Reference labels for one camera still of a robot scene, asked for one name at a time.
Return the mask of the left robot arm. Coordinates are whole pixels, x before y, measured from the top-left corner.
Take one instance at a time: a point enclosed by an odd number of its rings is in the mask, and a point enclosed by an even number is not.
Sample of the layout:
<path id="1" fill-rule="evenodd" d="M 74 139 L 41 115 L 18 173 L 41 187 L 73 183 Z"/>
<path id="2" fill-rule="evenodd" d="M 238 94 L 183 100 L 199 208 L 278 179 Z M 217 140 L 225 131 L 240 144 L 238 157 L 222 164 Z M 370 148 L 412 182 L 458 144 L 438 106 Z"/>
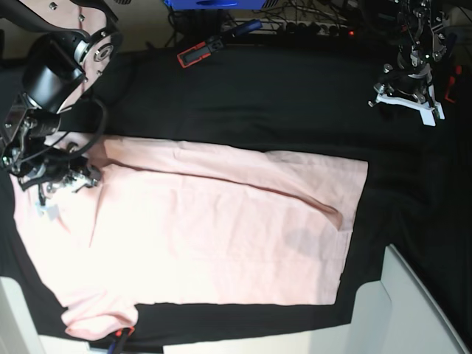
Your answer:
<path id="1" fill-rule="evenodd" d="M 445 34 L 444 12 L 433 1 L 394 1 L 391 11 L 396 64 L 383 66 L 369 106 L 401 105 L 418 111 L 423 124 L 434 127 L 445 115 L 435 97 L 433 68 L 450 55 L 455 38 Z"/>

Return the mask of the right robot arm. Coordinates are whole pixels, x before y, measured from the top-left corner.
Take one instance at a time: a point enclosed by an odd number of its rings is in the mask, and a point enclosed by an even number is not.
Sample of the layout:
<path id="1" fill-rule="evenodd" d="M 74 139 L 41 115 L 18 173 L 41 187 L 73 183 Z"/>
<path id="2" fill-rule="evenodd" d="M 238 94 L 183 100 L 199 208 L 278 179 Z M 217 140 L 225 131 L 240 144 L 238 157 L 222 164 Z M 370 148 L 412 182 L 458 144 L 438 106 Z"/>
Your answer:
<path id="1" fill-rule="evenodd" d="M 105 1 L 2 1 L 1 17 L 43 34 L 32 52 L 11 108 L 1 114 L 1 168 L 18 179 L 21 190 L 38 189 L 37 205 L 57 190 L 77 192 L 101 179 L 86 151 L 100 138 L 108 120 L 105 105 L 97 131 L 83 147 L 59 141 L 46 145 L 61 115 L 72 109 L 101 77 L 119 48 L 117 17 Z"/>

